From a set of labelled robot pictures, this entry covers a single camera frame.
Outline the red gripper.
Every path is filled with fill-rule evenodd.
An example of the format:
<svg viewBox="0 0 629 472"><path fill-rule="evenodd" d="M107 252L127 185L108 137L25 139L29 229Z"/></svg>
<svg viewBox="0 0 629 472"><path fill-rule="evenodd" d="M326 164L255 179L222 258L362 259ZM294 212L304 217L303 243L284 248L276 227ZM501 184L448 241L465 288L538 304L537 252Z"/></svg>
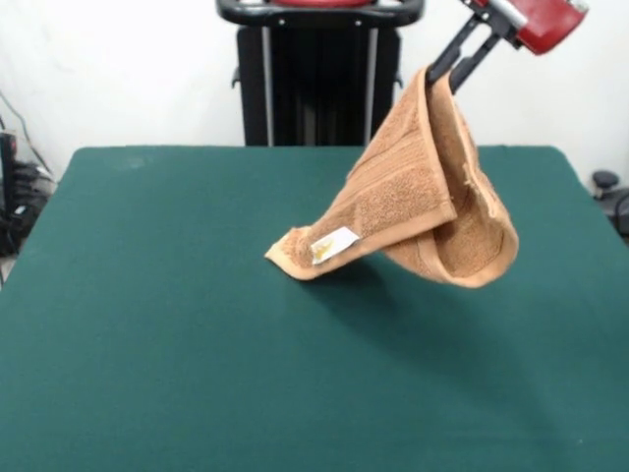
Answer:
<svg viewBox="0 0 629 472"><path fill-rule="evenodd" d="M524 46L535 55L544 55L570 35L589 13L585 1L471 0L463 4L475 16L459 29L426 73L427 83L436 83L449 74L452 92L458 91L502 38L516 49ZM493 34L472 56L461 59L462 45L482 23L489 25Z"/></svg>

